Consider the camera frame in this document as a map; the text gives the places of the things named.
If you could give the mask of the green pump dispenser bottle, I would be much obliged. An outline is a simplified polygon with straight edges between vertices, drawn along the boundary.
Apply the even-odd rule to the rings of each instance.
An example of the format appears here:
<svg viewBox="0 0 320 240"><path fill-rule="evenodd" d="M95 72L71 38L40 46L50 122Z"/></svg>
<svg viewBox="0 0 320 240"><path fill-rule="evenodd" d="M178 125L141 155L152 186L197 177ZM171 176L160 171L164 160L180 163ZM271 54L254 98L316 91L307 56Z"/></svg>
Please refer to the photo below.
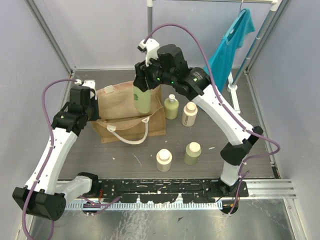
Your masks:
<svg viewBox="0 0 320 240"><path fill-rule="evenodd" d="M151 109L150 90L142 91L138 87L133 87L133 100L136 110L141 114L147 114Z"/></svg>

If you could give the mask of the tan canvas tote bag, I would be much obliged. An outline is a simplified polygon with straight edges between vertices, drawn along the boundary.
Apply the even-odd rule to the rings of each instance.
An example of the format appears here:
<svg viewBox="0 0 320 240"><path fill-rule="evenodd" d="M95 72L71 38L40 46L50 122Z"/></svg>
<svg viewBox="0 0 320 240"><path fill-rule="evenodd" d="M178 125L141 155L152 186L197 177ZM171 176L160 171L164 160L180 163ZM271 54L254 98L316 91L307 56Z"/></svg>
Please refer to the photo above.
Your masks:
<svg viewBox="0 0 320 240"><path fill-rule="evenodd" d="M166 134L161 87L151 91L150 112L140 113L134 104L132 81L109 85L96 91L100 119L92 126L102 143L122 141L139 145L147 137Z"/></svg>

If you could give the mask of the cream labelled tall bottle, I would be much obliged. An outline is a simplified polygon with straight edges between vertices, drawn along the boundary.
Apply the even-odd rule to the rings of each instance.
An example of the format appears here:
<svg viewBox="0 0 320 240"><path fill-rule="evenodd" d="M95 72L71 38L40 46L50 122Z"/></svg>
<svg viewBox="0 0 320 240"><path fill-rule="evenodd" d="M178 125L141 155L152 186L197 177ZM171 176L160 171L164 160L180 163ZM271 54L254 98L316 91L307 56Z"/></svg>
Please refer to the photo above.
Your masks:
<svg viewBox="0 0 320 240"><path fill-rule="evenodd" d="M188 102L183 108L181 123L185 127L192 127L195 124L197 113L197 105L192 101Z"/></svg>

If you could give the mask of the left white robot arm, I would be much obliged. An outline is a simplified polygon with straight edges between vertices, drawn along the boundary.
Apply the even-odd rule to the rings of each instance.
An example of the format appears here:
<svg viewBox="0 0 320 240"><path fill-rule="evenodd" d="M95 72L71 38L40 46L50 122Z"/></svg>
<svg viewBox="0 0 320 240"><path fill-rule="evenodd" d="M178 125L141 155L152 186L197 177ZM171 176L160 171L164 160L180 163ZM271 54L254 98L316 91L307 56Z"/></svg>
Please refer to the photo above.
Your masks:
<svg viewBox="0 0 320 240"><path fill-rule="evenodd" d="M22 209L37 175L39 182L31 193L26 213L29 215L58 220L68 203L86 195L95 198L100 193L96 174L81 172L70 182L58 186L57 181L66 157L87 122L99 119L98 97L94 80L70 89L69 101L54 116L53 137L48 140L41 159L24 187L16 187L12 197Z"/></svg>

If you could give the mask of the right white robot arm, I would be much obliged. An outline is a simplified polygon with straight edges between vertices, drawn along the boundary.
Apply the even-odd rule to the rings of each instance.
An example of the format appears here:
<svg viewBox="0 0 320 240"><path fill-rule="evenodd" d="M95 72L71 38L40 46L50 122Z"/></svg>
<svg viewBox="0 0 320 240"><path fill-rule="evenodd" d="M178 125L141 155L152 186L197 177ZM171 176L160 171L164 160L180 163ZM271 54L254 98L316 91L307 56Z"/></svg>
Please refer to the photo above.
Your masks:
<svg viewBox="0 0 320 240"><path fill-rule="evenodd" d="M159 85L172 86L178 94L204 110L228 139L220 152L224 163L218 182L220 193L231 197L237 191L241 163L257 142L256 134L263 133L262 128L243 120L215 92L217 88L204 69L189 67L180 47L141 42L137 48L145 53L145 60L134 66L133 100L136 110L142 114L150 112L151 90Z"/></svg>

